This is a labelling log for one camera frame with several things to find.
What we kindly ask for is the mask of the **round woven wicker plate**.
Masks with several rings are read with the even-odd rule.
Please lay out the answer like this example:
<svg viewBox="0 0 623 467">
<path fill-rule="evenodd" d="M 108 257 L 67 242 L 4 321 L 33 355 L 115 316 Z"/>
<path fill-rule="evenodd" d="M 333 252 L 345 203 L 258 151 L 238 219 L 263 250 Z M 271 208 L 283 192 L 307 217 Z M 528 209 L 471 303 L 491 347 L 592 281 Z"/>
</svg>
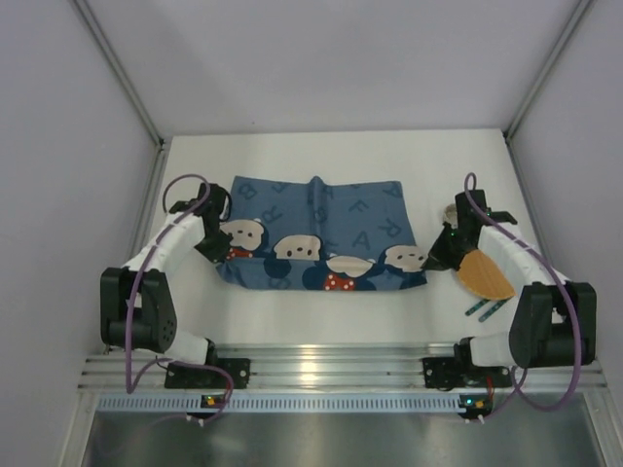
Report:
<svg viewBox="0 0 623 467">
<path fill-rule="evenodd" d="M 501 301 L 516 295 L 515 289 L 494 261 L 479 249 L 463 257 L 457 278 L 469 292 L 481 299 Z"/>
</svg>

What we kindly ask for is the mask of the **green handled spoon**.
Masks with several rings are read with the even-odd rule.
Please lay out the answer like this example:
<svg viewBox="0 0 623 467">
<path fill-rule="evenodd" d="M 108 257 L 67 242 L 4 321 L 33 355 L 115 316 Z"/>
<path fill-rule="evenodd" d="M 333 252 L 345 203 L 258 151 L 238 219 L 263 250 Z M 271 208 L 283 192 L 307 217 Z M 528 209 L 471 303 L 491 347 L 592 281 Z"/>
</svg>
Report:
<svg viewBox="0 0 623 467">
<path fill-rule="evenodd" d="M 479 309 L 481 309 L 483 306 L 485 306 L 487 303 L 489 302 L 488 299 L 482 299 L 480 300 L 478 303 L 476 303 L 475 305 L 471 306 L 465 313 L 465 316 L 471 316 L 473 315 L 476 311 L 478 311 Z"/>
</svg>

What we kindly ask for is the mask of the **blue cartoon placemat cloth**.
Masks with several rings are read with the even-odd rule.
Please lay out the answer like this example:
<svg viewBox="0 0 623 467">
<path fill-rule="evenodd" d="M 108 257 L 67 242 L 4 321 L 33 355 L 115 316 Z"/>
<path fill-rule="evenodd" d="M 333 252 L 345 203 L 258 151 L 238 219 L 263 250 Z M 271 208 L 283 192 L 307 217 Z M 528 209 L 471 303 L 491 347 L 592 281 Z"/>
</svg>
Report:
<svg viewBox="0 0 623 467">
<path fill-rule="evenodd" d="M 220 277 L 250 290 L 388 292 L 426 284 L 396 180 L 329 185 L 238 176 Z"/>
</svg>

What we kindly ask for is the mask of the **green handled fork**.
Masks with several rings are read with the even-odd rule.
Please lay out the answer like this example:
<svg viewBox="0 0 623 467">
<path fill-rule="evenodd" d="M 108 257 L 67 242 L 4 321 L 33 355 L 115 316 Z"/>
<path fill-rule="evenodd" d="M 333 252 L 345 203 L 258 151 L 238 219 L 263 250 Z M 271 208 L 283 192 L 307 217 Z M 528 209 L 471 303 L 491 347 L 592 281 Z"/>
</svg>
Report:
<svg viewBox="0 0 623 467">
<path fill-rule="evenodd" d="M 485 321 L 487 321 L 488 319 L 490 319 L 499 309 L 501 309 L 503 306 L 506 305 L 506 303 L 508 302 L 508 300 L 502 300 L 499 302 L 496 302 L 494 305 L 492 305 L 487 311 L 485 311 L 479 318 L 478 321 L 483 323 Z"/>
</svg>

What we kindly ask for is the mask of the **small beige cup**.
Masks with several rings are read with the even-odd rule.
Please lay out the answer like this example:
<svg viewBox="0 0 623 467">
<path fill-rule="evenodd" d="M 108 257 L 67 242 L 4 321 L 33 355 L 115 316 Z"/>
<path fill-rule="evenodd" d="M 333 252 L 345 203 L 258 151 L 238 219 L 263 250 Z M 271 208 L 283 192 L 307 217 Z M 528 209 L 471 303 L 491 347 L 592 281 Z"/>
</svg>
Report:
<svg viewBox="0 0 623 467">
<path fill-rule="evenodd" d="M 442 221 L 444 224 L 450 225 L 452 229 L 458 227 L 458 210 L 454 203 L 447 205 L 443 209 Z"/>
</svg>

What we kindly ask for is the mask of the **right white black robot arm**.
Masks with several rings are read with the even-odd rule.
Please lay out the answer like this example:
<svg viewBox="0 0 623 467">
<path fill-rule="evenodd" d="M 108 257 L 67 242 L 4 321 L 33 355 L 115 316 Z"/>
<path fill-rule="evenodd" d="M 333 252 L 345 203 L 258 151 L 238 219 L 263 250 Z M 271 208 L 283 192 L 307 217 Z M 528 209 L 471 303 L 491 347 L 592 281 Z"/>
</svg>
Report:
<svg viewBox="0 0 623 467">
<path fill-rule="evenodd" d="M 493 211 L 482 190 L 455 197 L 457 220 L 446 222 L 429 250 L 427 270 L 451 270 L 473 295 L 514 303 L 510 326 L 455 346 L 468 367 L 522 369 L 592 364 L 597 344 L 597 292 L 549 265 L 528 244 L 518 221 Z"/>
</svg>

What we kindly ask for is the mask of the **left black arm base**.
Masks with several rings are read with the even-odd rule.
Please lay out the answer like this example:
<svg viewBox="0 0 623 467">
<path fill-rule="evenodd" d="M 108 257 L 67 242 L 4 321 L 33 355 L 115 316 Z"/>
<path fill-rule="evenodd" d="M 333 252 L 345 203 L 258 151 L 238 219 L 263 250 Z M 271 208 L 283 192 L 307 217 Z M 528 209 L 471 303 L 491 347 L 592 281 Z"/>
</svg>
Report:
<svg viewBox="0 0 623 467">
<path fill-rule="evenodd" d="M 250 359 L 220 358 L 216 367 L 231 377 L 234 389 L 247 387 L 251 374 Z M 224 375 L 213 370 L 169 364 L 164 386 L 166 389 L 226 389 L 229 382 Z"/>
</svg>

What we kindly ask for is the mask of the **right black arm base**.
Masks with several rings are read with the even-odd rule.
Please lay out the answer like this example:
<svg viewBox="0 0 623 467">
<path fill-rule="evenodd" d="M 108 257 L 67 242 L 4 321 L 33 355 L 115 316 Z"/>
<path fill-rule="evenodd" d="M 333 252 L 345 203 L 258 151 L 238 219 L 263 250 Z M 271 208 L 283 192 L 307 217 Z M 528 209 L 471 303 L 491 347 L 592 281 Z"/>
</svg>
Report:
<svg viewBox="0 0 623 467">
<path fill-rule="evenodd" d="M 505 367 L 474 367 L 461 363 L 455 357 L 426 357 L 421 363 L 424 385 L 428 389 L 498 389 L 512 385 L 509 371 Z"/>
</svg>

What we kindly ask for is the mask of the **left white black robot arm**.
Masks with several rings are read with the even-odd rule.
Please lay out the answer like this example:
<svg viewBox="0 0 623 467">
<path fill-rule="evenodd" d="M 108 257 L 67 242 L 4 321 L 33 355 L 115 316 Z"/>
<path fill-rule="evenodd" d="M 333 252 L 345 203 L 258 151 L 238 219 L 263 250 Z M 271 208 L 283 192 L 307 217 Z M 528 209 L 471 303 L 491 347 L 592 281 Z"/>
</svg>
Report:
<svg viewBox="0 0 623 467">
<path fill-rule="evenodd" d="M 169 279 L 192 252 L 218 265 L 231 237 L 221 230 L 231 196 L 201 183 L 198 194 L 166 212 L 158 233 L 132 259 L 100 277 L 100 336 L 110 346 L 149 350 L 193 365 L 213 365 L 215 344 L 178 328 Z"/>
</svg>

